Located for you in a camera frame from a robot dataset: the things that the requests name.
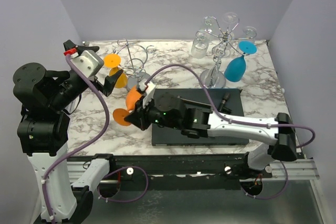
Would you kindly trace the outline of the orange plastic goblet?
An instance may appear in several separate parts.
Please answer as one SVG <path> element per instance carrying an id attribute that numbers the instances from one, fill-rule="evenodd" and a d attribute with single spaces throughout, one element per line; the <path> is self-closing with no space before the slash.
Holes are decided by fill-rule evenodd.
<path id="1" fill-rule="evenodd" d="M 131 111 L 134 111 L 135 104 L 142 98 L 142 94 L 137 90 L 137 85 L 133 86 L 128 92 L 125 105 L 126 108 L 118 108 L 113 111 L 113 119 L 121 126 L 130 126 L 131 123 L 127 122 L 125 118 L 130 115 Z"/>

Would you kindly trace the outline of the yellow plastic cup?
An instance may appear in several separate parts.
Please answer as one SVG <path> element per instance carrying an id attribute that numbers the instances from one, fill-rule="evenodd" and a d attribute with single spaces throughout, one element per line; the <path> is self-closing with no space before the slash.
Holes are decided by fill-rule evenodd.
<path id="1" fill-rule="evenodd" d="M 121 63 L 121 58 L 117 54 L 108 54 L 104 57 L 104 66 L 110 69 L 109 76 L 114 75 L 117 73 L 121 68 L 119 64 Z M 116 88 L 125 88 L 127 86 L 127 76 L 125 73 L 122 73 L 121 76 L 118 78 L 115 87 Z"/>

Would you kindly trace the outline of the small chrome wire rack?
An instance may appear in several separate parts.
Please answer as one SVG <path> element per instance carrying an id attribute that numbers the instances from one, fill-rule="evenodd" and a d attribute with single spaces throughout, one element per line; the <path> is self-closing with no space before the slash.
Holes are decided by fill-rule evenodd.
<path id="1" fill-rule="evenodd" d="M 145 70 L 145 65 L 150 54 L 155 52 L 155 47 L 153 45 L 143 46 L 138 42 L 130 42 L 126 39 L 118 40 L 117 45 L 117 49 L 113 52 L 121 58 L 119 67 L 123 69 L 127 77 L 125 88 L 130 91 L 140 81 L 150 77 Z"/>

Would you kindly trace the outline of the blue plastic goblet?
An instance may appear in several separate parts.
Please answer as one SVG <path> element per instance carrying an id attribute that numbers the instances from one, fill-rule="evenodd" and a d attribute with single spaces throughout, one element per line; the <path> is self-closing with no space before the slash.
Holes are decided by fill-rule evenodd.
<path id="1" fill-rule="evenodd" d="M 233 59 L 224 71 L 225 78 L 230 82 L 238 82 L 242 79 L 246 71 L 245 56 L 255 54 L 257 47 L 250 41 L 241 41 L 238 43 L 237 51 L 239 56 Z"/>

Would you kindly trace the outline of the clear tumbler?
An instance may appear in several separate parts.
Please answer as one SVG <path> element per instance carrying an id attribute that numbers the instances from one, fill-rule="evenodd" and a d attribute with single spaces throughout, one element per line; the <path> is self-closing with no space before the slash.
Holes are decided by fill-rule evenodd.
<path id="1" fill-rule="evenodd" d="M 245 34 L 244 40 L 249 41 L 251 43 L 255 43 L 256 41 L 256 36 L 257 36 L 257 30 L 256 28 L 252 26 L 246 26 L 243 28 L 243 33 Z"/>

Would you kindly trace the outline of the small clear wine glass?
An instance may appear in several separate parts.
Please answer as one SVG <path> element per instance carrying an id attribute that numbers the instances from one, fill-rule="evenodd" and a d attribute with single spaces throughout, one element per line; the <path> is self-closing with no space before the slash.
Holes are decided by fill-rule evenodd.
<path id="1" fill-rule="evenodd" d="M 210 87 L 223 88 L 226 83 L 224 74 L 220 71 L 222 59 L 229 56 L 229 50 L 225 44 L 220 44 L 212 49 L 215 65 L 210 70 Z"/>

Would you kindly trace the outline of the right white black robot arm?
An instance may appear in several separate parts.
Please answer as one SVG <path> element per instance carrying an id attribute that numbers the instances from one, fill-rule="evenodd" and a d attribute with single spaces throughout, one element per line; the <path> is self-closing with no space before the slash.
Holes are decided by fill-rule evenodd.
<path id="1" fill-rule="evenodd" d="M 189 138 L 225 136 L 259 141 L 261 145 L 248 152 L 241 165 L 242 173 L 249 178 L 272 161 L 297 160 L 295 133 L 285 113 L 264 119 L 227 115 L 213 109 L 188 108 L 181 98 L 166 93 L 151 101 L 140 97 L 128 105 L 121 118 L 143 131 L 156 124 L 179 130 Z"/>

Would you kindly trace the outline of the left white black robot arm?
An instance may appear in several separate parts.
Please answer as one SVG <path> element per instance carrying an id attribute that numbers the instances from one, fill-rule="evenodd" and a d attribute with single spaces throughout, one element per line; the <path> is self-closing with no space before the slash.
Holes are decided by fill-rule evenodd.
<path id="1" fill-rule="evenodd" d="M 37 223 L 82 223 L 91 213 L 94 190 L 103 178 L 112 179 L 117 171 L 113 155 L 96 154 L 80 178 L 70 182 L 67 106 L 87 89 L 99 99 L 109 96 L 122 72 L 100 82 L 97 73 L 104 62 L 97 55 L 99 47 L 67 40 L 64 49 L 71 70 L 51 71 L 31 62 L 13 75 L 13 93 L 22 103 L 17 135 L 35 171 L 40 193 Z"/>

